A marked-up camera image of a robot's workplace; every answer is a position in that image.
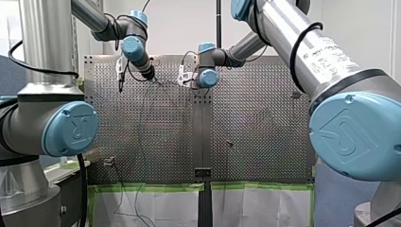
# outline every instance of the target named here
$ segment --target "silver robot arm segment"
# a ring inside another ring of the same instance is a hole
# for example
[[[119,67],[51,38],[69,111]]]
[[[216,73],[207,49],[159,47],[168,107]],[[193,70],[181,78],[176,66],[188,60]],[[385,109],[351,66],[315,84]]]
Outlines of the silver robot arm segment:
[[[401,87],[391,77],[360,67],[289,1],[233,0],[232,14],[293,69],[311,99],[310,140],[329,166],[362,181],[401,179]]]

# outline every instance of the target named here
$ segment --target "small bracket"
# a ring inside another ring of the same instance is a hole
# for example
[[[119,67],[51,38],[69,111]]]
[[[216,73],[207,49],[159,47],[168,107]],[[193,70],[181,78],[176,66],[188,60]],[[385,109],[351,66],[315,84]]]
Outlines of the small bracket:
[[[106,158],[103,160],[104,166],[114,166],[114,164],[115,164],[114,157]]]
[[[211,177],[212,169],[208,168],[195,168],[195,177]]]
[[[292,92],[291,98],[292,99],[300,99],[301,95],[302,95],[302,93],[300,93],[299,91],[295,91],[295,92]]]

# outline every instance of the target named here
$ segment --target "white wall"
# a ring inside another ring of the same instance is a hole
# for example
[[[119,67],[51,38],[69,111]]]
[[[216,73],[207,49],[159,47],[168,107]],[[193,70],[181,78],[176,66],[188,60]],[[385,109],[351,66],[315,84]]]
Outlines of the white wall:
[[[9,49],[22,40],[18,1],[0,0],[0,55],[7,56]],[[20,46],[14,57],[23,60],[24,48]]]
[[[396,2],[323,0],[324,32],[362,67],[383,69],[393,76]]]
[[[146,0],[104,0],[112,15],[142,9]],[[310,18],[323,19],[323,0],[311,0]],[[249,31],[246,23],[231,17],[231,0],[222,0],[222,47],[229,48]],[[216,42],[216,0],[151,0],[147,9],[149,54],[184,54],[202,42]],[[113,43],[104,44],[104,54],[114,54]],[[267,55],[274,55],[270,48]]]

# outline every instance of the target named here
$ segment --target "metal stand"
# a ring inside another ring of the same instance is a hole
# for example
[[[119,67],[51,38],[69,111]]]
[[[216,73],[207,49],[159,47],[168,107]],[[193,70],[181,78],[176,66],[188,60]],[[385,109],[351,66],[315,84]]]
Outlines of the metal stand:
[[[354,213],[355,227],[365,227],[373,220],[397,209],[401,204],[400,190],[401,183],[381,183],[372,202],[362,203],[356,208]],[[391,218],[380,225],[380,227],[396,226],[401,226],[401,216]]]
[[[48,181],[39,161],[0,167],[0,204],[7,227],[60,227],[61,194]]]

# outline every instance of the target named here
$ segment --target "black cable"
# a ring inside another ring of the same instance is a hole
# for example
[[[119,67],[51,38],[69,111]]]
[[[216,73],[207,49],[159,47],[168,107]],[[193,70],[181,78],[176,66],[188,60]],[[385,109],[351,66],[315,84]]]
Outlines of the black cable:
[[[298,52],[298,48],[301,45],[301,42],[304,40],[307,33],[314,29],[323,30],[323,24],[320,22],[315,22],[315,23],[311,24],[306,30],[301,32],[300,36],[298,37],[297,41],[295,42],[294,46],[292,47],[291,55],[289,58],[289,71],[291,73],[292,80],[294,81],[294,83],[298,87],[298,89],[300,91],[302,91],[303,93],[305,92],[304,88],[301,86],[301,84],[297,78],[296,72],[295,72],[295,60],[297,59],[297,52]]]
[[[387,215],[375,220],[374,222],[368,224],[366,227],[378,226],[378,225],[384,223],[385,221],[387,221],[387,220],[389,220],[391,218],[394,218],[395,216],[398,216],[398,215],[401,215],[401,207],[398,208],[398,209],[395,209],[395,210],[391,211],[389,214],[387,214]]]
[[[147,9],[147,6],[148,6],[149,2],[150,2],[150,0],[148,0],[148,1],[145,3],[144,7],[142,8],[142,12],[145,12],[145,9]]]
[[[57,75],[69,75],[69,76],[74,76],[76,79],[79,78],[79,74],[73,71],[66,71],[66,72],[62,72],[62,71],[55,71],[55,70],[51,70],[51,69],[41,69],[41,68],[37,68],[34,66],[31,66],[23,61],[19,61],[17,59],[14,58],[14,56],[12,56],[12,54],[14,53],[14,51],[23,44],[23,41],[18,42],[15,46],[13,46],[10,50],[9,50],[9,59],[20,65],[21,67],[24,67],[25,69],[29,69],[31,71],[35,71],[35,72],[39,72],[39,73],[45,73],[45,74],[57,74]]]
[[[85,161],[83,160],[82,154],[77,155],[79,170],[80,170],[80,184],[81,184],[81,205],[80,205],[80,217],[79,227],[85,227],[86,214],[88,210],[88,181],[86,179],[86,167]]]
[[[192,51],[192,50],[186,51],[186,53],[183,55],[183,58],[181,59],[181,64],[183,64],[183,62],[184,62],[186,56],[187,56],[189,53],[192,53],[192,54],[194,54],[194,55],[198,55],[195,51]]]
[[[252,61],[256,61],[256,60],[260,59],[260,57],[263,56],[263,54],[266,52],[267,49],[268,49],[268,46],[266,45],[266,46],[265,46],[265,49],[262,51],[262,53],[261,53],[259,56],[257,56],[257,57],[254,58],[254,59],[251,59],[251,60],[246,60],[245,62],[252,62]]]
[[[115,36],[115,42],[114,42],[114,49],[115,51],[118,50],[118,47],[120,46],[120,30],[121,30],[121,26],[120,24],[117,23],[117,19],[115,19],[114,16],[112,16],[110,13],[104,13],[104,15],[109,16],[113,19],[113,33]]]
[[[133,76],[132,71],[130,69],[130,61],[127,61],[127,65],[126,65],[126,69],[124,70],[124,74],[126,73],[127,69],[128,69],[128,72],[130,73],[131,77],[133,79],[135,79],[136,81],[138,81],[138,82],[146,82],[146,81],[148,81],[148,79],[138,79],[138,78]]]
[[[228,65],[226,66],[226,68],[228,70],[232,70],[233,69],[233,62],[231,61],[231,58],[229,57],[227,50],[222,49],[223,53],[224,53],[224,65]]]
[[[129,19],[133,20],[133,21],[134,21],[138,26],[140,26],[140,27],[142,28],[142,30],[144,31],[144,33],[145,33],[145,35],[146,35],[145,41],[148,40],[147,28],[144,27],[144,26],[142,25],[143,22],[142,22],[141,20],[139,20],[139,19],[136,18],[136,17],[130,16],[130,15],[126,15],[126,14],[121,14],[121,15],[119,15],[119,16],[117,17],[117,20],[120,19],[121,17],[129,18]]]
[[[257,7],[257,0],[253,0],[253,20],[254,20],[254,26],[256,28],[256,34],[259,36],[259,39],[265,44],[265,45],[271,45],[269,41],[267,41],[263,36],[262,32],[260,31],[259,27],[259,22],[257,21],[257,13],[258,13],[258,7]]]

